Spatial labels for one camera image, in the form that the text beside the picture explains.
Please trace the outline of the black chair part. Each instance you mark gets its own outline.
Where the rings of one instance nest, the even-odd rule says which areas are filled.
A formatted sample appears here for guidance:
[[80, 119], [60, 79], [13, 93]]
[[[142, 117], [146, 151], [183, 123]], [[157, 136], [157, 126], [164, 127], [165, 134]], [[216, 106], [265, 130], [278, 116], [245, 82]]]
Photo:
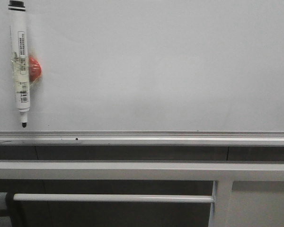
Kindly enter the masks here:
[[8, 214], [13, 227], [24, 227], [20, 205], [14, 200], [14, 193], [7, 193], [5, 197]]

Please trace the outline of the white stand upright post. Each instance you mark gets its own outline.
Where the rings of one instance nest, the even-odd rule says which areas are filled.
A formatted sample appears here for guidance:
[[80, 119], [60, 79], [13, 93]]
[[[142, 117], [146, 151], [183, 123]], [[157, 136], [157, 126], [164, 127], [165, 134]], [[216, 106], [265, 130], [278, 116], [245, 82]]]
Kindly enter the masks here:
[[209, 227], [225, 227], [233, 181], [219, 180], [213, 182], [213, 199], [211, 204]]

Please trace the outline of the red round magnet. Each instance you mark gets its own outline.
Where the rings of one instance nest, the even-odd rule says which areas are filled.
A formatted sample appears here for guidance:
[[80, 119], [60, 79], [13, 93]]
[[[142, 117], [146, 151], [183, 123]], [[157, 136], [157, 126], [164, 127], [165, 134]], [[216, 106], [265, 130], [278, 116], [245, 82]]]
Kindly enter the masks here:
[[31, 83], [37, 82], [42, 75], [42, 68], [39, 61], [29, 56], [29, 79]]

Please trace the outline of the aluminium whiteboard tray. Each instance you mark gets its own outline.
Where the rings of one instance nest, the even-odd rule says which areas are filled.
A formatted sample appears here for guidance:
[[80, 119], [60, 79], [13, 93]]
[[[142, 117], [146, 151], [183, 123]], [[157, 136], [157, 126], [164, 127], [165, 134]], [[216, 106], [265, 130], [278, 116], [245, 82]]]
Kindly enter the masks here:
[[277, 146], [284, 132], [271, 131], [0, 131], [0, 145]]

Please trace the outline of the white whiteboard marker pen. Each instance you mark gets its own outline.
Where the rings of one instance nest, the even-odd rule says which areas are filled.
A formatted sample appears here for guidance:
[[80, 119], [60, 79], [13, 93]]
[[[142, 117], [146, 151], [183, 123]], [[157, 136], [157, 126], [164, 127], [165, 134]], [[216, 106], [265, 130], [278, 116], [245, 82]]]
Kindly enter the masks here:
[[10, 0], [8, 12], [10, 18], [11, 63], [16, 107], [20, 114], [21, 125], [25, 128], [28, 123], [31, 98], [26, 7], [24, 2], [21, 0]]

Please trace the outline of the large whiteboard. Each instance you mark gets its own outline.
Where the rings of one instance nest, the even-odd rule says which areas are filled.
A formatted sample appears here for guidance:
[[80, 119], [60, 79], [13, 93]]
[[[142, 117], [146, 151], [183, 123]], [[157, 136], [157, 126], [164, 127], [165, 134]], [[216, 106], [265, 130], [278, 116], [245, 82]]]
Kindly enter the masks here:
[[27, 131], [284, 131], [284, 0], [27, 0]]

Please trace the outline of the white round stand bar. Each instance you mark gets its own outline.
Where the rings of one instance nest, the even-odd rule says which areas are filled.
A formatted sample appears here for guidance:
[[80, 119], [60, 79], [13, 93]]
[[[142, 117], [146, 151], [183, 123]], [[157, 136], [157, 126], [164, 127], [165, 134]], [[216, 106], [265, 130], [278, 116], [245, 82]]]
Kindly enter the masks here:
[[174, 202], [214, 203], [213, 196], [137, 195], [137, 194], [30, 194], [16, 193], [15, 201], [80, 201], [80, 202]]

